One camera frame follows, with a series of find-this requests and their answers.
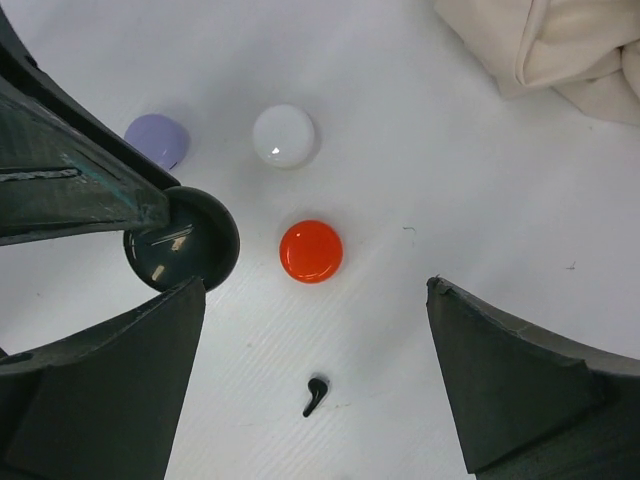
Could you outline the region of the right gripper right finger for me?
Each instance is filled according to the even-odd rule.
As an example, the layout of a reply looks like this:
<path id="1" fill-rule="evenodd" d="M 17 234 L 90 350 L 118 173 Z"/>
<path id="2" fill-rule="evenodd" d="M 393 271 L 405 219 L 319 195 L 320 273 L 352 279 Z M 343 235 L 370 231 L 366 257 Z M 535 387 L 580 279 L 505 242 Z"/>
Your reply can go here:
<path id="1" fill-rule="evenodd" d="M 442 277 L 428 320 L 467 471 L 636 479 L 639 362 L 504 312 Z"/>

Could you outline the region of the black earbud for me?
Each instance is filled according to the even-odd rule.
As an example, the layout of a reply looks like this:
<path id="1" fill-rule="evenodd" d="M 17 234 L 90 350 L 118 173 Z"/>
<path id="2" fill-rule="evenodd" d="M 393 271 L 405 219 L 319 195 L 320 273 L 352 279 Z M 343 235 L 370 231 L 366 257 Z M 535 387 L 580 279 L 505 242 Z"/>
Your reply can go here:
<path id="1" fill-rule="evenodd" d="M 310 398 L 302 411 L 304 418 L 308 418 L 326 399 L 331 389 L 331 381 L 325 374 L 317 372 L 308 380 L 307 389 Z"/>

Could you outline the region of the red charging case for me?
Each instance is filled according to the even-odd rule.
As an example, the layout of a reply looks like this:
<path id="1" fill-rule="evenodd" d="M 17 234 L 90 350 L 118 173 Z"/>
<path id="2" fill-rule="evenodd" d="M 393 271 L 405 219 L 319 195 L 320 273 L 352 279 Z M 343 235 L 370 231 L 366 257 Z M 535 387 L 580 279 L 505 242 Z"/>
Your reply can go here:
<path id="1" fill-rule="evenodd" d="M 306 284 L 321 283 L 339 270 L 343 243 L 338 233 L 320 220 L 303 220 L 282 236 L 279 257 L 285 272 Z"/>

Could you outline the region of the white charging case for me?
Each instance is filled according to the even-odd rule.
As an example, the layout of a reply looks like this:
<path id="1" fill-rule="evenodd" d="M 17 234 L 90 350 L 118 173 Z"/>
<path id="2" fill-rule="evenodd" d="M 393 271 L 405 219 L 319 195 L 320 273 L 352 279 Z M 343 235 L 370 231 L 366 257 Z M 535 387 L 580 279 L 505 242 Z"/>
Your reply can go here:
<path id="1" fill-rule="evenodd" d="M 316 140 L 310 116 L 291 104 L 265 109 L 257 117 L 252 141 L 258 157 L 279 169 L 295 168 L 311 156 Z"/>

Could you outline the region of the black charging case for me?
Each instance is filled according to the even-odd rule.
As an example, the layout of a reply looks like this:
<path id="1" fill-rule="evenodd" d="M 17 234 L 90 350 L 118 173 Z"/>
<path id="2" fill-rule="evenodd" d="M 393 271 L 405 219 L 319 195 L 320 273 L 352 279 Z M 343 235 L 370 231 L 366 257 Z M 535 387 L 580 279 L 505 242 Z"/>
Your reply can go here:
<path id="1" fill-rule="evenodd" d="M 240 237 L 236 223 L 228 209 L 207 192 L 179 186 L 165 194 L 168 225 L 123 234 L 129 265 L 156 291 L 198 277 L 209 292 L 229 277 L 237 263 Z"/>

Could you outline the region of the purple charging case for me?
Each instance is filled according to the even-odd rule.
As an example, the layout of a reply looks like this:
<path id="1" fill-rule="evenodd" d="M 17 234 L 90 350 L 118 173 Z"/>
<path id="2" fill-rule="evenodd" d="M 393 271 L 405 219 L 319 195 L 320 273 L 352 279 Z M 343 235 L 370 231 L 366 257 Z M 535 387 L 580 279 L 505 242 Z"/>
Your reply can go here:
<path id="1" fill-rule="evenodd" d="M 162 114 L 137 117 L 126 129 L 124 140 L 165 171 L 185 159 L 191 144 L 185 127 Z"/>

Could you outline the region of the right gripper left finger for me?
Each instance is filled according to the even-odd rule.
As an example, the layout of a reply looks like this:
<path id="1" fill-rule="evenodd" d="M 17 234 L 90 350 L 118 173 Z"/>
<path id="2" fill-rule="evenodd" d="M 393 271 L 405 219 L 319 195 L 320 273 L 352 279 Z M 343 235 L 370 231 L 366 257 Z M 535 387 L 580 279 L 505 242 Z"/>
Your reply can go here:
<path id="1" fill-rule="evenodd" d="M 199 279 L 1 355 L 4 479 L 162 479 L 205 313 Z"/>

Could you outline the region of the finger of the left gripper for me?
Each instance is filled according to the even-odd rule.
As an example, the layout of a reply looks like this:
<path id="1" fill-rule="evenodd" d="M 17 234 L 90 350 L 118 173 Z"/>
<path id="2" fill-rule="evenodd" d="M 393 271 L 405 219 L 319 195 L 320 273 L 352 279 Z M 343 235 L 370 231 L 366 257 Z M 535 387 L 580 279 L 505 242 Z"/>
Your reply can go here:
<path id="1" fill-rule="evenodd" d="M 1 11 L 1 77 L 154 187 L 166 190 L 180 185 L 170 173 L 117 136 L 43 72 L 4 11 Z"/>
<path id="2" fill-rule="evenodd" d="M 2 244 L 169 221 L 159 189 L 37 102 L 2 91 Z"/>

